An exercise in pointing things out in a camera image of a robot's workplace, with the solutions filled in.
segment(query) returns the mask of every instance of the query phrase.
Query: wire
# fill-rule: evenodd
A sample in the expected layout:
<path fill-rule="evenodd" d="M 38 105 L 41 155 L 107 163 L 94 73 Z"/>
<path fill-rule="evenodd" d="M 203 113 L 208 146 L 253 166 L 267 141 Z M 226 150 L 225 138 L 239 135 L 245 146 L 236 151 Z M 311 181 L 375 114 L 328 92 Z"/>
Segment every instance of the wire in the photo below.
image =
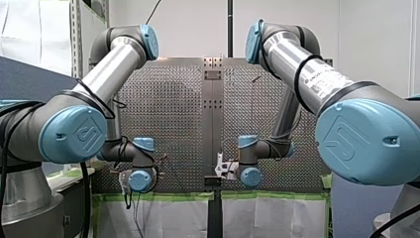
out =
<path fill-rule="evenodd" d="M 151 12 L 151 15 L 148 17 L 148 20 L 146 21 L 146 25 L 147 25 L 147 24 L 149 23 L 149 21 L 152 19 L 152 16 L 155 14 L 155 11 L 157 10 L 158 5 L 160 4 L 160 2 L 161 2 L 161 0 L 158 0 L 158 1 L 157 1 L 157 4 L 155 5 L 154 10 Z"/>
<path fill-rule="evenodd" d="M 137 219 L 138 211 L 139 211 L 140 195 L 141 194 L 139 193 L 139 196 L 137 197 L 137 204 L 135 202 L 133 202 L 133 204 L 134 204 L 134 206 L 133 206 L 133 219 L 134 219 L 134 222 L 136 223 L 137 231 L 139 232 L 140 237 L 145 238 L 145 236 L 143 235 L 143 232 L 142 232 L 142 228 L 140 227 L 139 221 Z"/>
<path fill-rule="evenodd" d="M 6 184 L 7 184 L 7 158 L 9 153 L 9 144 L 10 140 L 12 138 L 13 133 L 18 128 L 19 124 L 31 113 L 33 113 L 36 109 L 43 106 L 44 103 L 41 102 L 28 102 L 28 105 L 31 103 L 37 103 L 32 106 L 31 109 L 29 109 L 28 112 L 26 112 L 18 121 L 16 121 L 12 127 L 10 128 L 9 132 L 6 135 L 6 139 L 4 144 L 2 145 L 3 151 L 2 151 L 2 168 L 1 168 L 1 183 L 0 183 L 0 222 L 2 220 L 2 211 L 3 211 L 3 202 L 4 202 L 4 195 L 6 193 Z M 25 103 L 18 105 L 15 107 L 15 110 L 20 110 L 20 106 L 25 107 Z M 5 238 L 6 235 L 3 230 L 3 225 L 0 223 L 0 237 Z"/>
<path fill-rule="evenodd" d="M 84 90 L 89 93 L 90 96 L 93 97 L 93 99 L 99 102 L 111 114 L 111 116 L 106 116 L 105 113 L 102 112 L 105 116 L 105 119 L 115 119 L 114 111 L 109 108 L 109 106 L 101 98 L 99 98 L 98 95 L 96 95 L 80 78 L 76 78 L 75 80 L 84 88 Z"/>
<path fill-rule="evenodd" d="M 386 229 L 388 229 L 389 227 L 391 227 L 392 225 L 394 225 L 395 223 L 398 223 L 399 221 L 401 221 L 402 219 L 416 213 L 420 211 L 420 203 L 411 207 L 410 209 L 402 212 L 401 214 L 395 216 L 394 218 L 390 219 L 388 222 L 386 222 L 385 224 L 383 224 L 381 227 L 379 227 L 379 229 L 375 230 L 370 236 L 369 238 L 379 238 L 382 234 L 383 231 L 385 231 Z"/>
<path fill-rule="evenodd" d="M 112 99 L 112 101 L 118 104 L 119 109 L 127 108 L 127 104 L 124 102 L 120 102 L 119 100 L 115 100 L 115 99 Z"/>
<path fill-rule="evenodd" d="M 87 172 L 86 163 L 80 163 L 81 173 L 83 174 L 83 185 L 84 185 L 84 221 L 83 228 L 81 231 L 81 238 L 87 238 L 89 235 L 90 226 L 90 182 L 89 173 Z"/>

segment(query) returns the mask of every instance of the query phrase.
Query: green tape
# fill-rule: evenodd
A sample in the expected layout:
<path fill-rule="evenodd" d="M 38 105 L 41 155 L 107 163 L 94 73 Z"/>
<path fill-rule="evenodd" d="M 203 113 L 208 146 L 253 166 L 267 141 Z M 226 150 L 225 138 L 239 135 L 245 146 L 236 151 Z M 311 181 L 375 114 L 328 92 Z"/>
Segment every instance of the green tape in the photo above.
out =
<path fill-rule="evenodd" d="M 333 176 L 331 174 L 329 175 L 321 175 L 322 185 L 326 189 L 331 189 L 331 183 L 333 180 Z"/>
<path fill-rule="evenodd" d="M 328 193 L 295 193 L 295 192 L 262 191 L 262 190 L 222 191 L 222 199 L 224 200 L 253 199 L 257 197 L 292 199 L 292 200 L 327 200 L 329 197 L 329 194 Z"/>
<path fill-rule="evenodd" d="M 81 177 L 81 170 L 68 171 L 64 173 L 65 177 Z"/>
<path fill-rule="evenodd" d="M 118 194 L 94 194 L 93 199 L 98 202 L 125 201 L 124 195 Z M 133 200 L 138 199 L 138 194 L 133 194 Z M 207 201 L 213 199 L 213 192 L 191 192 L 191 193 L 157 193 L 149 192 L 140 195 L 143 201 Z"/>
<path fill-rule="evenodd" d="M 56 177 L 56 176 L 59 176 L 60 174 L 61 174 L 61 172 L 55 172 L 55 173 L 47 175 L 47 178 Z"/>

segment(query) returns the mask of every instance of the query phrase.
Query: pegboard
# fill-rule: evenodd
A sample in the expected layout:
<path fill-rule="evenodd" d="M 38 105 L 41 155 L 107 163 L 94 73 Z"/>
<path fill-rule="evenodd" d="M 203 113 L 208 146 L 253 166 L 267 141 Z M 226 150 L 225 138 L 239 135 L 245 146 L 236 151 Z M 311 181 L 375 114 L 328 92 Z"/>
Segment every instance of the pegboard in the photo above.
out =
<path fill-rule="evenodd" d="M 155 139 L 154 157 L 167 159 L 157 191 L 203 190 L 202 59 L 165 59 L 148 62 L 136 70 L 119 92 L 128 105 L 121 110 L 122 134 Z M 109 174 L 113 164 L 96 173 L 94 192 L 118 192 L 118 176 Z M 124 164 L 121 169 L 129 169 Z"/>
<path fill-rule="evenodd" d="M 239 135 L 255 134 L 266 138 L 271 132 L 281 103 L 283 83 L 260 66 L 247 64 L 243 59 L 223 59 L 222 80 L 208 84 L 203 63 L 203 59 L 148 62 L 131 75 L 120 91 L 120 100 L 128 104 L 128 108 L 121 111 L 123 135 L 130 139 L 153 137 L 157 148 L 155 157 L 168 155 L 160 168 L 164 178 L 159 181 L 157 191 L 204 190 L 204 176 L 213 171 L 217 160 L 216 155 L 204 155 L 208 151 L 204 148 L 214 148 L 211 153 L 215 154 L 220 148 L 220 143 L 215 142 L 227 139 L 224 159 L 236 159 Z M 217 95 L 217 102 L 223 104 L 222 113 L 215 114 L 213 110 L 213 117 L 221 117 L 217 119 L 222 123 L 214 123 L 215 118 L 208 118 L 208 108 L 203 109 L 204 100 L 209 99 L 209 90 L 213 91 L 210 94 Z M 218 135 L 204 131 L 208 130 L 204 129 L 208 128 L 207 123 L 212 124 L 212 130 L 221 131 L 219 140 L 207 140 Z M 317 152 L 315 123 L 315 116 L 302 112 L 300 124 L 292 134 L 296 146 L 294 156 L 280 162 L 260 161 L 263 173 L 260 189 L 311 192 L 322 188 L 320 175 L 329 171 Z M 215 145 L 204 145 L 204 141 L 213 141 Z M 94 192 L 121 190 L 118 176 L 109 173 L 112 165 L 108 164 L 95 174 Z M 122 169 L 129 168 L 130 164 L 122 165 Z M 222 188 L 243 187 L 239 182 L 224 181 Z"/>

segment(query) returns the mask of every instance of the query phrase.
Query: black cable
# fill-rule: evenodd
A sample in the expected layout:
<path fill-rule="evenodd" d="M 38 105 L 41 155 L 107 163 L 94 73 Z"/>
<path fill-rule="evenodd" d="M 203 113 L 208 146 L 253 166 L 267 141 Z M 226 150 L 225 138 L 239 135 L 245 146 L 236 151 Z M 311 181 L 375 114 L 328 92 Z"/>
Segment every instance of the black cable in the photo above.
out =
<path fill-rule="evenodd" d="M 158 0 L 157 3 L 155 4 L 154 10 L 151 12 L 151 15 L 148 17 L 148 20 L 146 21 L 146 25 L 149 23 L 149 21 L 152 19 L 152 16 L 155 14 L 155 11 L 158 8 L 159 3 L 161 2 L 161 0 Z"/>
<path fill-rule="evenodd" d="M 145 236 L 143 235 L 143 232 L 142 232 L 142 228 L 140 227 L 139 221 L 137 219 L 138 218 L 138 211 L 139 211 L 140 195 L 141 194 L 139 193 L 139 196 L 137 197 L 137 204 L 135 202 L 133 202 L 134 203 L 133 219 L 134 219 L 134 222 L 136 223 L 137 231 L 139 232 L 140 237 L 145 238 Z"/>
<path fill-rule="evenodd" d="M 369 238 L 379 238 L 382 234 L 383 231 L 385 231 L 386 229 L 388 229 L 389 227 L 391 227 L 392 225 L 394 225 L 395 223 L 401 221 L 402 219 L 416 213 L 420 211 L 420 204 L 417 204 L 413 207 L 411 207 L 410 209 L 402 212 L 401 214 L 395 216 L 394 218 L 390 219 L 388 222 L 386 222 L 385 224 L 383 224 L 382 226 L 379 227 L 379 229 L 375 230 L 370 236 Z"/>
<path fill-rule="evenodd" d="M 15 107 L 10 107 L 10 108 L 14 108 L 14 110 L 21 110 L 21 107 L 28 107 L 28 105 L 31 106 L 31 109 L 28 110 L 28 112 L 26 112 L 18 121 L 16 121 L 12 127 L 10 128 L 9 132 L 6 135 L 5 138 L 5 142 L 2 145 L 3 151 L 2 151 L 2 168 L 1 168 L 1 183 L 0 183 L 0 237 L 1 238 L 6 238 L 6 235 L 4 233 L 3 230 L 3 225 L 1 223 L 2 220 L 2 211 L 3 211 L 3 202 L 4 202 L 4 195 L 6 193 L 6 184 L 7 184 L 7 158 L 8 158 L 8 153 L 9 153 L 9 144 L 10 144 L 10 140 L 12 138 L 13 133 L 15 132 L 15 130 L 18 128 L 19 124 L 27 117 L 29 116 L 31 113 L 33 113 L 36 109 L 38 109 L 39 107 L 43 106 L 44 103 L 41 102 L 27 102 L 27 103 L 21 103 Z M 6 108 L 5 110 L 0 112 L 0 117 L 2 115 L 5 115 L 7 113 L 8 109 Z"/>
<path fill-rule="evenodd" d="M 86 163 L 80 163 L 81 173 L 83 174 L 84 185 L 84 220 L 81 230 L 81 238 L 87 238 L 89 235 L 90 226 L 90 182 L 89 173 L 87 172 Z"/>
<path fill-rule="evenodd" d="M 112 101 L 115 102 L 115 103 L 117 103 L 118 104 L 118 108 L 120 108 L 120 109 L 127 108 L 127 104 L 124 103 L 124 102 L 120 102 L 120 101 L 115 100 L 115 99 L 112 99 Z"/>
<path fill-rule="evenodd" d="M 300 95 L 300 90 L 299 90 L 299 77 L 300 77 L 300 72 L 302 71 L 303 67 L 306 66 L 306 64 L 311 61 L 311 60 L 324 60 L 322 59 L 321 56 L 318 55 L 311 55 L 309 56 L 306 60 L 302 61 L 299 64 L 299 67 L 297 68 L 296 73 L 294 74 L 294 94 L 296 95 L 297 100 L 300 102 L 300 104 L 302 105 L 303 108 L 305 108 L 308 112 L 312 113 L 312 110 L 309 109 L 308 105 L 306 105 L 305 101 L 303 101 L 302 96 Z"/>
<path fill-rule="evenodd" d="M 114 111 L 109 108 L 109 106 L 101 99 L 98 95 L 96 95 L 80 78 L 75 79 L 83 88 L 86 90 L 90 96 L 93 97 L 97 102 L 99 102 L 110 114 L 111 116 L 105 116 L 105 119 L 115 119 L 115 113 Z"/>

